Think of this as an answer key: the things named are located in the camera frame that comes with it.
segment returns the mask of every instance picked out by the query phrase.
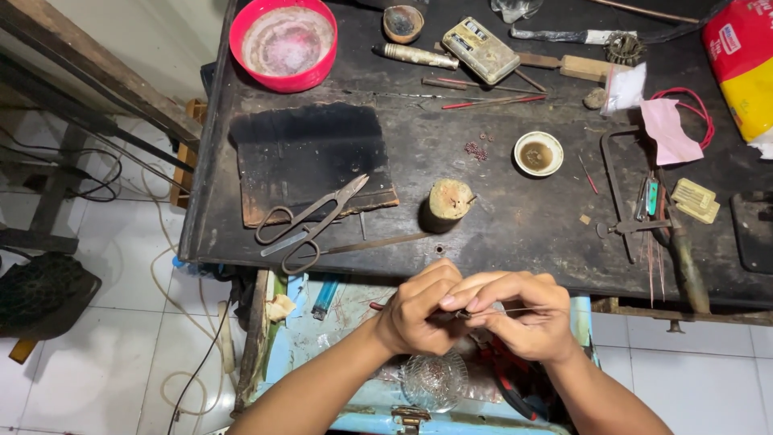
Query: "white wall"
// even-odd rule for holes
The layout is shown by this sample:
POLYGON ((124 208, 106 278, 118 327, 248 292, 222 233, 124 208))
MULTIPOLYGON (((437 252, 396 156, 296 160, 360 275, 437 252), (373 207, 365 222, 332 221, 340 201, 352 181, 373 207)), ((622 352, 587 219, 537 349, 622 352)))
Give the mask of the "white wall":
MULTIPOLYGON (((206 98, 199 68, 216 59, 228 0, 49 2, 172 100, 184 104, 191 98, 206 98)), ((0 38, 0 46, 30 63, 41 63, 31 61, 34 56, 25 50, 9 48, 6 38, 0 38)), ((44 64, 45 72, 70 80, 63 78, 69 76, 65 71, 44 64)))

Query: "pink paper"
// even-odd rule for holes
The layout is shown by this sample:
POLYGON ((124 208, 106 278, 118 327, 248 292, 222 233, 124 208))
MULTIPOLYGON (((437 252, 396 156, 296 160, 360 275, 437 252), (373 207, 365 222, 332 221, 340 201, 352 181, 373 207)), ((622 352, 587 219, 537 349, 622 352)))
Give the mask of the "pink paper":
POLYGON ((682 120, 676 110, 677 102, 668 98, 641 101, 647 134, 658 144, 659 166, 703 158, 703 150, 698 142, 688 138, 682 130, 682 120))

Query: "small white dish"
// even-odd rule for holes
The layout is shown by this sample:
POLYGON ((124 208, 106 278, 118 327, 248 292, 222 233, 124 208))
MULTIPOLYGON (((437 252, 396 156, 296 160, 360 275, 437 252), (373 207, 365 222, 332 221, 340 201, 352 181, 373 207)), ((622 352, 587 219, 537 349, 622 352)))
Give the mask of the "small white dish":
POLYGON ((518 167, 533 176, 549 176, 564 162, 564 149, 558 139, 545 132, 526 133, 512 149, 518 167))

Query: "white tile floor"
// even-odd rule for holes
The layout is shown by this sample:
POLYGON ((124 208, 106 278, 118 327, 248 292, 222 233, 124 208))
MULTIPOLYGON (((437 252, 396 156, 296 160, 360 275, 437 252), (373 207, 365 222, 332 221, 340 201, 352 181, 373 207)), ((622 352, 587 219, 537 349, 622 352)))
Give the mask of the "white tile floor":
MULTIPOLYGON (((150 143, 163 136, 134 119, 118 120, 150 143)), ((63 125, 37 112, 4 114, 0 125, 30 145, 56 145, 63 125)), ((94 173, 107 174, 111 163, 86 162, 94 173)), ((141 187, 140 170, 125 163, 124 173, 141 187)), ((146 177, 156 194, 163 182, 146 177)), ((160 435, 172 407, 161 396, 162 383, 174 372, 191 372, 209 346, 209 338, 174 308, 157 289, 150 273, 154 257, 168 248, 155 204, 124 191, 109 204, 71 200, 57 219, 55 234, 77 235, 76 258, 104 281, 91 307, 67 334, 38 345, 22 366, 7 359, 15 340, 0 339, 0 431, 18 435, 160 435)), ((9 186, 0 173, 0 222, 27 228, 38 197, 9 186)), ((179 241, 183 211, 161 205, 161 221, 172 243, 179 241)), ((5 270, 21 259, 0 252, 5 270)), ((194 279, 173 272, 171 254, 154 268, 162 288, 210 331, 194 279)), ((228 297, 230 287, 205 281, 210 313, 228 297)), ((594 343, 604 370, 651 406, 678 435, 693 433, 773 435, 773 329, 728 324, 683 324, 687 334, 668 334, 668 322, 594 314, 594 343)), ((237 361, 244 333, 231 321, 237 361)), ((207 433, 226 426, 233 406, 233 386, 222 377, 220 356, 213 352, 199 374, 206 388, 206 408, 196 427, 207 433)), ((169 379, 163 389, 176 399, 185 377, 169 379)), ((202 389, 194 382, 183 401, 198 411, 202 389)), ((176 433, 194 433, 196 418, 182 415, 176 433)))

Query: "fingernail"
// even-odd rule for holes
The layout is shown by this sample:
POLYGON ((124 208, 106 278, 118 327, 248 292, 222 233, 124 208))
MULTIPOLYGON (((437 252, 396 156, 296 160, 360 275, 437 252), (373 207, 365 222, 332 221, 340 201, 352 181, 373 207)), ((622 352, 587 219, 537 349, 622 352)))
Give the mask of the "fingernail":
POLYGON ((485 316, 473 317, 472 319, 467 320, 468 327, 481 327, 484 324, 485 324, 485 316))

